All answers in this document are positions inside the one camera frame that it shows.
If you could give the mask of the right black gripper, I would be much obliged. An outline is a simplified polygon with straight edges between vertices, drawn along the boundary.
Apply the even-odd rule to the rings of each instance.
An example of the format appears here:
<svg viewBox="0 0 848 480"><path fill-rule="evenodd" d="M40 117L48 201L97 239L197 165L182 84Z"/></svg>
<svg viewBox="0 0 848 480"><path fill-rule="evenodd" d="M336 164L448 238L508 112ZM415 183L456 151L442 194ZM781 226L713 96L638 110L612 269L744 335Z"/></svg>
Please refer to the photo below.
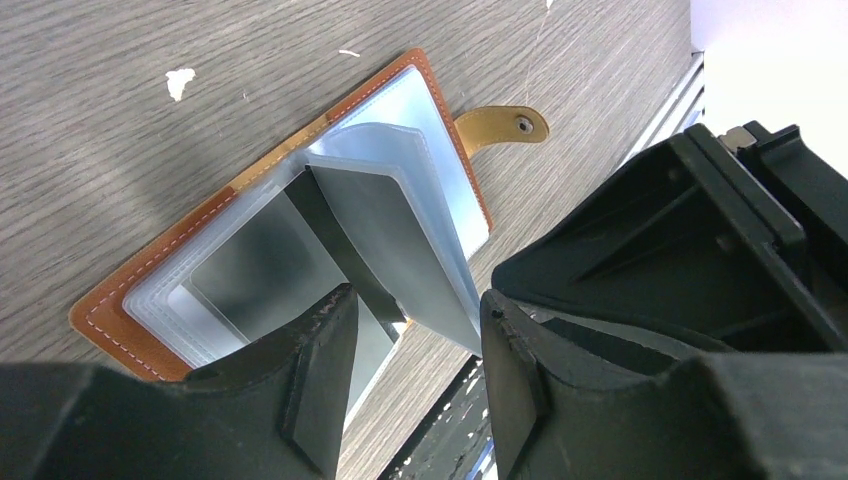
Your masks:
<svg viewBox="0 0 848 480"><path fill-rule="evenodd" d="M707 350L845 352L847 179L795 125L696 124L630 159L491 284Z"/></svg>

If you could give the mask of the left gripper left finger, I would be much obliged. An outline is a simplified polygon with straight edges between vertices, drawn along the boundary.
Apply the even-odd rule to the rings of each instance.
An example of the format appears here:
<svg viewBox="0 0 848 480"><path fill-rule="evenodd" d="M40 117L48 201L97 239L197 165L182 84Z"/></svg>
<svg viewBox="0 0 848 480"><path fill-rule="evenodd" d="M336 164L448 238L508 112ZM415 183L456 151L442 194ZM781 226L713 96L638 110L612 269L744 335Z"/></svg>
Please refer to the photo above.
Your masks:
<svg viewBox="0 0 848 480"><path fill-rule="evenodd" d="M343 283L177 382L82 363L1 367L5 479L332 479L358 331Z"/></svg>

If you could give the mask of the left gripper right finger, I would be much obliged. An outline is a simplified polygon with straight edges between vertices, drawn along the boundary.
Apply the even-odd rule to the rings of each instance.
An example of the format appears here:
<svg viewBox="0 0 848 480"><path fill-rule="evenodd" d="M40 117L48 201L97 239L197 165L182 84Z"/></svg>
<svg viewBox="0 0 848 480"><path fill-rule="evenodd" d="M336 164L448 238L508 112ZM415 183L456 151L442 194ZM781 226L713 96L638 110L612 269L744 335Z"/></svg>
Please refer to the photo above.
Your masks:
<svg viewBox="0 0 848 480"><path fill-rule="evenodd" d="M699 353L623 368L481 301L482 359L503 479L843 479L843 354Z"/></svg>

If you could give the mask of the black credit card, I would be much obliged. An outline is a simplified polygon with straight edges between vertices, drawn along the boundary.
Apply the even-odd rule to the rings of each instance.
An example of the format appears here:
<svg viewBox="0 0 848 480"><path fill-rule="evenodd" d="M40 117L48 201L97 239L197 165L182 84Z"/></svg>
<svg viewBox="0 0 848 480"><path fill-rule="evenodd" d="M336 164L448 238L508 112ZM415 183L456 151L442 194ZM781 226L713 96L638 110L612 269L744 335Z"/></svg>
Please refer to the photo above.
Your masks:
<svg viewBox="0 0 848 480"><path fill-rule="evenodd" d="M412 320L478 355L479 295L455 234L391 175L309 167L284 191L380 323Z"/></svg>
<svg viewBox="0 0 848 480"><path fill-rule="evenodd" d="M194 297L194 307L206 310L194 319L205 336L205 360L212 362L282 327L342 283L349 282L282 191L200 263L182 287ZM393 345L384 323L355 292L358 337L349 411L359 405Z"/></svg>

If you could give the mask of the brown leather card holder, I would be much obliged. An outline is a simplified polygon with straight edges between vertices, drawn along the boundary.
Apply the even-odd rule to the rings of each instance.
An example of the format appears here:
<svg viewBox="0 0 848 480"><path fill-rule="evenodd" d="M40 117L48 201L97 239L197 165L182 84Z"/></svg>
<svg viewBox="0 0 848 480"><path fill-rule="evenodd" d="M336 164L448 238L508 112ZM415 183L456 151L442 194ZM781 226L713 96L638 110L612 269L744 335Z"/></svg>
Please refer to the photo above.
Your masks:
<svg viewBox="0 0 848 480"><path fill-rule="evenodd" d="M349 283L353 416L407 324L480 352L469 261L493 221L471 160L548 134L527 106L453 116L425 53L411 49L117 268L70 323L137 376L176 381Z"/></svg>

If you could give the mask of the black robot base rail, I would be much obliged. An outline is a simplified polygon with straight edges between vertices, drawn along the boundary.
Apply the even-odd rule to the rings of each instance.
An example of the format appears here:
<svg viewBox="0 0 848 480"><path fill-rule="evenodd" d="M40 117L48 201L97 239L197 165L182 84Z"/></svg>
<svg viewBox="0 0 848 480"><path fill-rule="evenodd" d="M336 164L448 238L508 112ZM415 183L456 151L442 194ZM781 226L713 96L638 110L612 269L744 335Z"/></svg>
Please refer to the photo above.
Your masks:
<svg viewBox="0 0 848 480"><path fill-rule="evenodd" d="M483 362L472 356L379 475L381 479L495 479Z"/></svg>

